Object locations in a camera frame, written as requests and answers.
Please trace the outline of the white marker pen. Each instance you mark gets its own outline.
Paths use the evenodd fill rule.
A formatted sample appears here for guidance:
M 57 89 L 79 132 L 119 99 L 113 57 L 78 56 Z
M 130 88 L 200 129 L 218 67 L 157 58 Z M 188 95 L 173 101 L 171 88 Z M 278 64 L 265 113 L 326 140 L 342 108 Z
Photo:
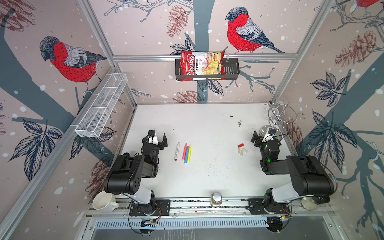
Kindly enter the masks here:
M 179 151 L 180 151 L 180 142 L 178 142 L 177 147 L 176 147 L 175 157 L 174 157 L 174 160 L 175 160 L 175 161 L 178 160 Z

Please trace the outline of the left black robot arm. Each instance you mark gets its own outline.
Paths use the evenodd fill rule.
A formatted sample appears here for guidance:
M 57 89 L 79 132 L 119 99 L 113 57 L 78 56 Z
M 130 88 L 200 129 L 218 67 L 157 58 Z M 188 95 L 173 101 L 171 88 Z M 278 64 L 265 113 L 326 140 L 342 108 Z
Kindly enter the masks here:
M 154 179 L 159 170 L 159 153 L 168 146 L 166 135 L 157 141 L 155 130 L 149 130 L 142 139 L 139 153 L 119 155 L 105 179 L 104 191 L 115 196 L 123 195 L 131 200 L 130 217 L 168 216 L 170 201 L 158 200 L 155 192 L 141 184 L 142 178 Z

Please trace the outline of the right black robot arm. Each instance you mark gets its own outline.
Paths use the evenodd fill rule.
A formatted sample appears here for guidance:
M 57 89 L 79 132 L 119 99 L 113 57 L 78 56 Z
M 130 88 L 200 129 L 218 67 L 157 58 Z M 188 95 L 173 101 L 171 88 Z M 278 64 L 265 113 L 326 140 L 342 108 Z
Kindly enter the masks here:
M 327 199 L 331 196 L 336 186 L 331 177 L 326 173 L 322 163 L 314 156 L 286 156 L 279 160 L 280 141 L 273 135 L 268 141 L 254 131 L 251 143 L 260 148 L 261 169 L 266 175 L 289 175 L 291 181 L 266 191 L 262 206 L 268 214 L 279 211 L 290 213 L 288 204 L 304 197 L 317 197 Z

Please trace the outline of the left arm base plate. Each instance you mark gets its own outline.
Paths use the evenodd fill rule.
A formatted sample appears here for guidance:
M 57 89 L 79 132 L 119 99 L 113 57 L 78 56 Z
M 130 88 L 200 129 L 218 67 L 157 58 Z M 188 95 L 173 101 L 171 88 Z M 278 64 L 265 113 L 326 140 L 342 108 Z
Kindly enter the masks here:
M 150 202 L 147 205 L 138 205 L 132 203 L 129 207 L 129 217 L 158 217 L 168 216 L 170 214 L 170 200 L 158 200 Z

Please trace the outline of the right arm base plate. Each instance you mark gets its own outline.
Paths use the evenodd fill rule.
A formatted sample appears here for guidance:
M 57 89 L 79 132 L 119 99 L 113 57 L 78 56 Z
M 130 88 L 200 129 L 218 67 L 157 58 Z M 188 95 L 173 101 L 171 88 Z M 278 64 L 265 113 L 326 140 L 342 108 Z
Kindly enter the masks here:
M 291 209 L 289 204 L 264 203 L 265 199 L 252 198 L 248 199 L 248 206 L 246 209 L 250 211 L 251 215 L 290 215 Z

